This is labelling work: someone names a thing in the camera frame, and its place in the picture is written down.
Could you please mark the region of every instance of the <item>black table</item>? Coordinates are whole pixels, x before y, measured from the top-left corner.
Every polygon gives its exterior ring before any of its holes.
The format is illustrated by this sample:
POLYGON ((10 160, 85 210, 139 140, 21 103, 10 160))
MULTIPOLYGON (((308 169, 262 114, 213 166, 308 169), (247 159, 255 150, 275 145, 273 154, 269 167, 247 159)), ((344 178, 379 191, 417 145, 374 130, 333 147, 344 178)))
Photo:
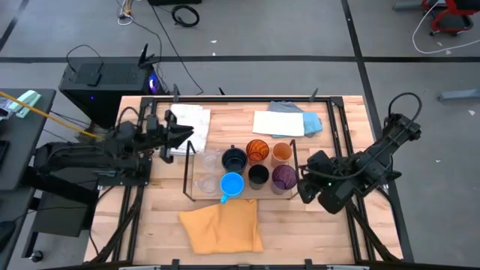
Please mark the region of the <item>black table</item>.
MULTIPOLYGON (((3 89, 14 97, 19 97, 30 89, 3 89)), ((50 112, 56 91, 53 89, 32 89, 42 97, 34 105, 46 113, 50 112)), ((10 147, 0 168, 0 221, 11 221, 27 213, 35 189, 20 186, 23 173, 34 153, 46 119, 34 112, 29 112, 24 119, 12 115, 10 119, 0 121, 0 140, 8 140, 10 147)), ((16 221, 16 229, 7 247, 0 252, 0 269, 6 269, 14 252, 15 244, 22 230, 25 217, 16 221)))

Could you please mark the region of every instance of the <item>wooden tabletop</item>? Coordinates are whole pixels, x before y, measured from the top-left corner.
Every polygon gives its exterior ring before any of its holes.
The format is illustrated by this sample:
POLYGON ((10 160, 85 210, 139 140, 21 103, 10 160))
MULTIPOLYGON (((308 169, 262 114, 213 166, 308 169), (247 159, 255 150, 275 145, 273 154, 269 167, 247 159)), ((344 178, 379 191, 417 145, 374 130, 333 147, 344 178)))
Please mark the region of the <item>wooden tabletop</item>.
MULTIPOLYGON (((125 107, 138 108, 141 97, 123 97, 120 111, 125 107)), ((374 140, 362 96, 343 96, 352 144, 355 151, 370 146, 374 140)), ((289 143, 292 138, 272 139, 269 135, 253 134, 255 110, 266 110, 265 102, 208 102, 196 103, 211 110, 207 149, 228 149, 230 145, 245 149, 252 139, 261 139, 269 145, 278 142, 289 143)), ((308 157, 319 150, 335 156, 331 127, 326 103, 296 102, 304 111, 315 112, 322 120, 323 131, 312 138, 295 138, 299 164, 305 164, 308 157)), ((169 103, 158 105, 157 114, 163 117, 169 103)), ((341 122, 335 108, 335 119, 340 132, 343 155, 347 156, 341 122)), ((137 117, 129 110, 123 121, 136 122, 137 117)), ((145 187, 142 210, 139 219, 134 264, 169 265, 172 259, 180 259, 182 265, 208 264, 303 264, 310 258, 314 264, 353 263, 353 254, 345 210, 329 214, 314 200, 304 204, 299 196, 291 200, 260 199, 258 219, 262 236, 263 253, 236 253, 196 255, 192 252, 188 237, 179 221, 179 212, 200 209, 219 203, 217 199, 191 202, 183 193, 185 164, 181 158, 172 164, 164 163, 154 154, 150 185, 145 187)), ((98 204, 92 237, 101 249, 115 231, 124 188, 113 188, 98 204)), ((397 257, 402 257, 395 229, 395 222, 388 201, 377 191, 365 197, 370 226, 383 244, 397 257)), ((361 254, 367 259, 362 230, 357 224, 361 254)), ((125 233, 121 259, 126 257, 129 231, 125 233)), ((89 242, 85 260, 95 256, 89 242)))

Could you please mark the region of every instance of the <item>orange towel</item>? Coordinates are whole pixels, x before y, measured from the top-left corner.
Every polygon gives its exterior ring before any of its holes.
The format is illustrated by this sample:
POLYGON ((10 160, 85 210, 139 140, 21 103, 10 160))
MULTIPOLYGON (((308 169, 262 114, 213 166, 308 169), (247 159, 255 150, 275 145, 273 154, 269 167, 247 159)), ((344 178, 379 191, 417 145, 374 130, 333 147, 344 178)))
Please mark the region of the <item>orange towel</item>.
POLYGON ((179 217, 195 254, 263 252, 255 199, 230 199, 179 217))

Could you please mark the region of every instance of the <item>floor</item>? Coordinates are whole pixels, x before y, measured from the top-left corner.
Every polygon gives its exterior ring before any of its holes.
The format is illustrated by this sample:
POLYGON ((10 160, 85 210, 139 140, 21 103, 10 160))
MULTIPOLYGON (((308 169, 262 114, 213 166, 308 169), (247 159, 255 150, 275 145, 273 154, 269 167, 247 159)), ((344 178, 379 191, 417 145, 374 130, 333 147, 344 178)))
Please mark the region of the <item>floor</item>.
MULTIPOLYGON (((201 16, 195 28, 174 25, 168 13, 158 13, 181 56, 205 56, 205 61, 186 65, 207 95, 218 94, 218 87, 228 95, 308 95, 316 88, 318 95, 364 95, 373 128, 378 128, 378 118, 385 117, 395 95, 420 95, 422 138, 394 156, 395 169, 403 173, 397 189, 413 257, 419 263, 480 266, 480 104, 436 99, 443 91, 479 87, 480 43, 422 55, 411 42, 420 11, 396 13, 395 0, 347 1, 205 0, 195 6, 201 16), (348 11, 352 18, 346 18, 348 11), (221 56, 244 57, 227 61, 221 56)), ((0 1, 1 87, 57 89, 65 55, 79 44, 92 46, 102 56, 138 56, 145 43, 157 52, 153 34, 136 25, 117 24, 117 8, 114 0, 0 1)), ((146 1, 133 3, 133 15, 160 35, 163 56, 175 55, 146 1)), ((473 20, 478 25, 480 16, 473 20)), ((430 37, 428 32, 426 22, 415 37, 421 50, 480 37, 479 27, 459 37, 430 37)), ((72 56, 95 54, 82 48, 72 56)), ((169 87, 177 84, 183 95, 198 92, 180 63, 164 62, 161 67, 169 87)), ((415 108, 409 98, 394 105, 395 112, 407 115, 415 108)), ((61 93, 52 109, 88 121, 61 93)), ((76 135, 51 121, 45 129, 67 140, 76 135)), ((56 140, 60 139, 44 132, 39 146, 56 140)), ((25 222, 9 269, 82 262, 86 233, 79 238, 41 235, 36 248, 45 253, 44 261, 21 259, 33 217, 25 222)))

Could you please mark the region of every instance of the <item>black mug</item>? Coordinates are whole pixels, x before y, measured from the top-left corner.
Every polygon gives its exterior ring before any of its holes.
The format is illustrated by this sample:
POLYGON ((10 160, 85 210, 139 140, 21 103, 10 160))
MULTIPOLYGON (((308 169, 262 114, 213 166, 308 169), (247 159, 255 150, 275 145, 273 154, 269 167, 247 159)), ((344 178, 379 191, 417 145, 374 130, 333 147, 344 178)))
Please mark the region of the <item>black mug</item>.
POLYGON ((258 191, 269 180, 270 172, 265 166, 257 164, 248 170, 248 184, 250 188, 258 191))
POLYGON ((228 173, 241 175, 247 166, 247 153, 232 145, 222 155, 222 166, 228 173))

